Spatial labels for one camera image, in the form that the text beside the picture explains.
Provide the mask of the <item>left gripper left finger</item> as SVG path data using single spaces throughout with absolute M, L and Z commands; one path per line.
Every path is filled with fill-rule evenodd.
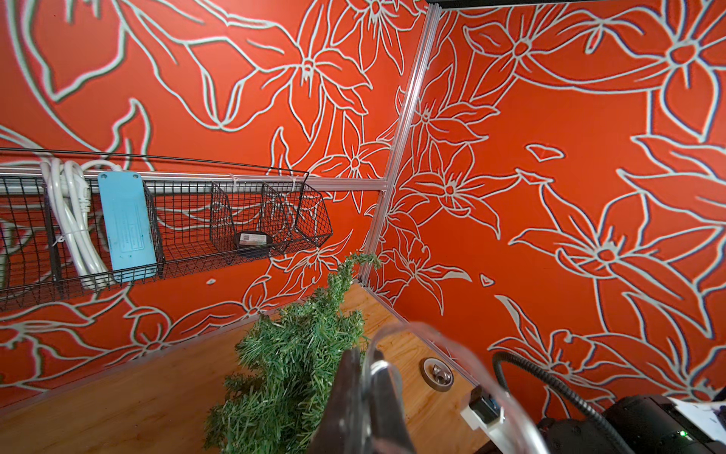
M 346 350 L 338 364 L 321 423 L 309 453 L 362 453 L 364 446 L 361 352 Z

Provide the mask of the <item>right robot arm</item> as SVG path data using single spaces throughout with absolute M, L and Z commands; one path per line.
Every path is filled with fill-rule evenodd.
M 559 378 L 513 353 L 493 356 L 497 382 L 507 388 L 505 363 L 514 365 L 571 404 L 582 420 L 544 418 L 536 427 L 550 453 L 723 453 L 725 403 L 690 403 L 660 395 L 624 397 L 597 412 Z

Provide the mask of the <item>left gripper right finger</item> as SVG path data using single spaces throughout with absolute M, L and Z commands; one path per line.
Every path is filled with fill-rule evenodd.
M 372 453 L 415 453 L 406 427 L 402 376 L 380 350 L 372 358 L 368 394 Z

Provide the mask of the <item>clear bulb string lights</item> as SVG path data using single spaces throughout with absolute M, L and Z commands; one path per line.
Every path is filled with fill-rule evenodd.
M 365 359 L 363 359 L 361 366 L 364 452 L 368 453 L 372 451 L 369 440 L 369 436 L 371 435 L 371 420 L 368 402 L 368 394 L 371 386 L 371 366 L 374 361 L 372 357 L 374 356 L 374 352 L 377 350 L 378 344 L 385 340 L 385 338 L 405 332 L 415 335 L 422 340 L 422 342 L 429 344 L 429 346 L 437 352 L 444 347 L 447 352 L 455 355 L 456 359 L 459 360 L 459 363 L 454 363 L 454 361 L 450 361 L 450 359 L 437 359 L 444 361 L 450 367 L 452 372 L 457 370 L 459 374 L 464 376 L 464 378 L 466 378 L 474 387 L 481 385 L 493 396 L 504 410 L 507 420 L 511 421 L 512 425 L 514 425 L 514 428 L 517 430 L 518 437 L 516 444 L 519 446 L 519 453 L 548 452 L 548 447 L 546 446 L 543 437 L 540 435 L 537 427 L 529 418 L 527 413 L 519 405 L 516 399 L 496 382 L 478 358 L 464 346 L 444 337 L 444 335 L 439 333 L 433 327 L 421 322 L 386 325 L 377 331 L 374 338 L 372 338 L 369 343 Z M 458 413 L 463 399 L 469 395 L 469 393 L 461 397 Z

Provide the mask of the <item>small green christmas tree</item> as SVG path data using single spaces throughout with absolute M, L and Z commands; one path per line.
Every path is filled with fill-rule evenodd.
M 236 345 L 240 371 L 224 380 L 225 400 L 205 422 L 204 448 L 221 453 L 304 453 L 321 423 L 338 365 L 366 344 L 361 312 L 342 309 L 361 265 L 352 253 L 301 303 L 263 316 Z

